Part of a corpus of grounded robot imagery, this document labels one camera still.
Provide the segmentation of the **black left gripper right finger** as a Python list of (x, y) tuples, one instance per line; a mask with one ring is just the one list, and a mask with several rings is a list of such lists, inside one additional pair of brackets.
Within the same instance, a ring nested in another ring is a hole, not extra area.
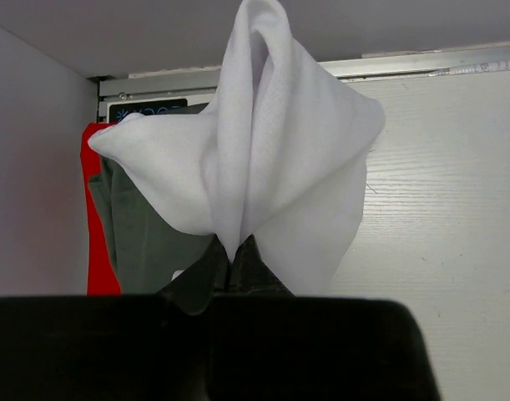
[(292, 292), (263, 262), (255, 236), (239, 247), (227, 271), (226, 291), (249, 296), (293, 297)]

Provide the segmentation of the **white t shirt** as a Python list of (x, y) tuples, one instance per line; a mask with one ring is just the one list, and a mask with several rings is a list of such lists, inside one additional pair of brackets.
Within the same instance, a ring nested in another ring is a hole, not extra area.
[(124, 169), (177, 231), (250, 236), (294, 294), (324, 293), (364, 209), (381, 104), (325, 71), (277, 1), (244, 1), (210, 103), (198, 114), (131, 114), (90, 147)]

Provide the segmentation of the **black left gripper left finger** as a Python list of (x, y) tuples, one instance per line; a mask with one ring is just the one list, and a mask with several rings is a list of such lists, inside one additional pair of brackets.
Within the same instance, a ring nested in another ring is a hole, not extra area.
[(225, 248), (214, 236), (203, 256), (157, 292), (188, 316), (205, 311), (215, 292), (223, 292), (228, 284), (230, 261)]

